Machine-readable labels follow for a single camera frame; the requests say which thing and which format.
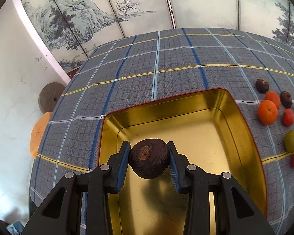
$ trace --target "painted tree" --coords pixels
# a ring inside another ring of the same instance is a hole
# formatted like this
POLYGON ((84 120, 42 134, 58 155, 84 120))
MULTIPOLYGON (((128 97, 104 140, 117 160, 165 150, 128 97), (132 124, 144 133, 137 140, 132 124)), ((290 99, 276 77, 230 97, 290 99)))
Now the painted tree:
POLYGON ((294 48, 294 21, 291 20, 292 13, 280 2, 275 4, 282 11, 282 17, 278 17, 279 25, 282 28, 277 28, 275 31, 272 31, 274 34, 273 38, 294 48))
POLYGON ((50 27, 54 27, 55 31, 53 32, 54 39, 63 37, 65 31, 69 31, 70 28, 74 28, 75 24, 71 21, 75 17, 75 14, 67 15, 65 11, 61 12, 58 8, 51 7, 51 16, 53 16, 50 21, 50 27))
POLYGON ((115 0, 114 3, 120 18, 126 17, 130 10, 140 9, 140 5, 136 0, 115 0))
POLYGON ((73 57, 73 59, 70 61, 62 59, 61 61, 59 61, 59 64, 66 71, 75 69, 76 67, 81 66, 84 62, 84 61, 81 61, 80 59, 77 59, 77 57, 78 56, 73 57))

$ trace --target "plaid tablecloth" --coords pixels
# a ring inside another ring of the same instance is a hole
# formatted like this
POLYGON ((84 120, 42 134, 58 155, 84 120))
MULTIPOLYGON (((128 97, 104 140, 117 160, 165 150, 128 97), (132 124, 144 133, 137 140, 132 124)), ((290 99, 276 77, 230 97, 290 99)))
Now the plaid tablecloth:
MULTIPOLYGON (((107 113, 223 87, 236 100, 258 147, 267 181, 267 219, 277 234, 284 234, 294 222, 294 169, 283 136, 294 125, 282 125, 282 108, 273 125, 259 122, 256 111, 264 94, 255 89, 258 78, 265 78, 270 90, 290 92, 294 109, 294 49, 266 37, 230 29, 187 28, 99 46, 53 112, 34 163, 31 199, 39 205, 66 172, 81 174, 97 166, 107 113)), ((85 232, 83 217, 81 229, 85 232)))

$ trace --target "metal tray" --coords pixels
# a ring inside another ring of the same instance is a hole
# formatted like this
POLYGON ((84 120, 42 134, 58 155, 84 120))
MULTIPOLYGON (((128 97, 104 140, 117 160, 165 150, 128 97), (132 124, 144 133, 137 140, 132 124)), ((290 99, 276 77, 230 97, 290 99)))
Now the metal tray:
MULTIPOLYGON (((99 164, 119 151, 124 140, 134 146, 148 138, 173 141, 180 154, 206 172, 234 175, 263 214, 267 192, 255 142, 230 93, 209 89, 119 110, 103 122, 99 164)), ((215 234, 213 194, 210 234, 215 234)), ((128 168, 121 192, 109 195, 114 235, 181 235, 188 195, 175 192, 167 170, 145 180, 128 168)))

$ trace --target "dried mushroom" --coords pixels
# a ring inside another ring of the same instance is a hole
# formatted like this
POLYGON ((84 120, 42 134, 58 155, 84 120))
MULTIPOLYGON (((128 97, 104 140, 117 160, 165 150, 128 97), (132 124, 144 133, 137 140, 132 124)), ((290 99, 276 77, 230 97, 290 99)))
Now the dried mushroom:
POLYGON ((280 94, 280 99, 281 99, 282 105, 286 107, 287 109, 289 109, 293 104, 292 97, 289 92, 282 91, 280 94))
POLYGON ((257 79, 256 81, 256 89, 261 93, 266 93, 269 91, 269 83, 264 79, 257 79))

